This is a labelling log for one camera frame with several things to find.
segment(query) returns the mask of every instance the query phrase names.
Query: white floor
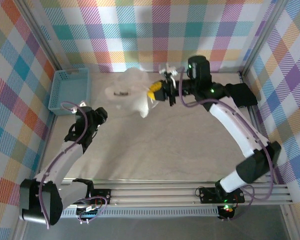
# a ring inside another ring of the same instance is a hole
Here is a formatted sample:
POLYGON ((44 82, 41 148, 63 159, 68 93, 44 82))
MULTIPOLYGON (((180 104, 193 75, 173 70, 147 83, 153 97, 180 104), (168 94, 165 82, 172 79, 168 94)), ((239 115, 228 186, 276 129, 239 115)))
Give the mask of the white floor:
MULTIPOLYGON (((104 107, 108 120, 67 178, 217 181, 244 159, 230 134, 203 106, 186 108, 178 99, 173 107, 160 102, 141 118, 107 103, 104 89, 119 74, 91 74, 91 105, 104 107)), ((158 73, 149 75, 153 81, 162 79, 158 73)), ((214 73, 212 79, 223 85, 240 82, 236 73, 214 73)), ((248 111, 242 111, 248 119, 248 111)), ((74 122, 73 115, 57 118, 43 167, 57 154, 74 122)))

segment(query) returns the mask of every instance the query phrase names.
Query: plaid wall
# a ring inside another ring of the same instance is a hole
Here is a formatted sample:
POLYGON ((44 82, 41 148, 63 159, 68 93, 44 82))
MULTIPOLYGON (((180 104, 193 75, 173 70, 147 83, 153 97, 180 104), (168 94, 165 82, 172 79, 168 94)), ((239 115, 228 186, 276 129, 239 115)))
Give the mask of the plaid wall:
POLYGON ((246 62, 276 0, 27 0, 64 68, 158 71, 205 55, 211 70, 246 62))
POLYGON ((259 121, 282 145, 276 173, 300 219, 300 0, 290 0, 263 46, 248 83, 259 97, 259 121))
POLYGON ((20 183, 43 152, 53 74, 13 0, 0 0, 0 240, 18 220, 20 183))

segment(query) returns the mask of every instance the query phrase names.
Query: purple cable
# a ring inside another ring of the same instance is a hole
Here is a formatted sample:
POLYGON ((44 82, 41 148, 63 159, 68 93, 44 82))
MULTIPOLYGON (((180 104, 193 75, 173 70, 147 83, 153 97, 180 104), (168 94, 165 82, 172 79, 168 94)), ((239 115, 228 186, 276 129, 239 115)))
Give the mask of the purple cable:
POLYGON ((85 125, 84 125, 84 130, 82 132, 82 134, 78 137, 78 139, 72 143, 69 147, 67 147, 64 151, 60 152, 58 154, 58 156, 55 157, 55 159, 52 161, 52 163, 49 165, 49 167, 47 168, 47 170, 45 171, 42 179, 41 179, 41 182, 40 182, 40 185, 39 185, 39 193, 38 193, 38 196, 39 196, 39 202, 40 202, 40 206, 41 206, 41 209, 42 209, 42 213, 43 213, 43 216, 44 216, 44 219, 45 219, 45 223, 46 223, 46 228, 49 229, 50 228, 50 220, 49 220, 49 216, 48 216, 48 213, 47 213, 47 209, 45 207, 45 204, 44 204, 44 200, 43 200, 43 196, 42 196, 42 188, 44 186, 44 182, 46 180, 46 178, 49 176, 49 173, 51 171, 51 169, 53 168, 53 166, 56 164, 56 162, 60 159, 60 157, 65 154, 67 151, 69 151, 71 148, 73 148, 74 145, 76 145, 85 135, 87 129, 88 129, 88 118, 87 118, 87 115, 86 113, 81 109, 80 106, 78 106, 77 104, 73 103, 73 102, 69 102, 69 101, 63 101, 61 103, 61 106, 63 108, 64 105, 63 104, 71 104, 73 106, 76 106, 77 109, 82 113, 83 117, 84 117, 84 122, 85 122, 85 125))
MULTIPOLYGON (((93 200, 93 199, 103 199, 105 204, 104 204, 103 209, 100 212, 98 212, 93 218, 87 220, 87 223, 95 220, 99 215, 101 215, 106 210, 106 207, 108 205, 108 199, 106 199, 104 196, 92 196, 92 197, 88 197, 88 198, 82 198, 82 199, 77 200, 77 202, 86 201, 86 200, 93 200)), ((83 220, 81 219, 81 216, 82 216, 82 213, 79 215, 78 219, 82 223, 83 220)))
POLYGON ((268 150, 266 149, 266 146, 262 143, 262 141, 259 139, 258 135, 255 133, 255 131, 250 127, 250 125, 247 123, 247 121, 239 114, 237 114, 237 111, 234 110, 231 106, 229 106, 228 104, 220 101, 220 100, 217 100, 217 99, 213 99, 213 98, 209 98, 209 99, 203 99, 201 101, 193 101, 193 102, 190 102, 190 103, 186 103, 183 96, 182 96, 182 81, 183 81, 183 76, 184 76, 184 71, 185 71, 185 68, 182 67, 181 69, 181 73, 180 73, 180 81, 179 81, 179 89, 178 89, 178 93, 179 93, 179 98, 180 98, 180 101, 181 103, 187 107, 187 108, 193 108, 197 105, 201 105, 201 104, 205 104, 205 103, 216 103, 216 104, 220 104, 222 106, 224 106, 225 108, 227 108, 229 111, 231 111, 231 113, 233 114, 236 114, 236 116, 239 118, 240 122, 248 129, 248 131, 253 135, 253 137, 258 141, 258 144, 261 146, 261 148, 263 149, 265 155, 266 155, 266 159, 268 161, 268 164, 269 164, 269 170, 270 170, 270 178, 271 178, 271 182, 270 182, 270 186, 269 186, 269 191, 268 193, 266 194, 266 196, 264 198, 257 198, 255 197, 255 190, 253 188, 252 185, 245 185, 243 186, 241 189, 242 191, 244 191, 246 194, 248 194, 250 197, 251 197, 251 201, 249 203, 248 206, 250 206, 253 202, 254 199, 256 200, 267 200, 271 193, 272 193, 272 190, 273 190, 273 187, 274 187, 274 180, 275 180, 275 176, 274 176, 274 168, 272 166, 272 161, 271 161, 271 157, 269 155, 269 152, 268 150), (251 187, 253 189, 253 193, 249 193, 248 191, 246 191, 244 188, 245 187, 251 187))

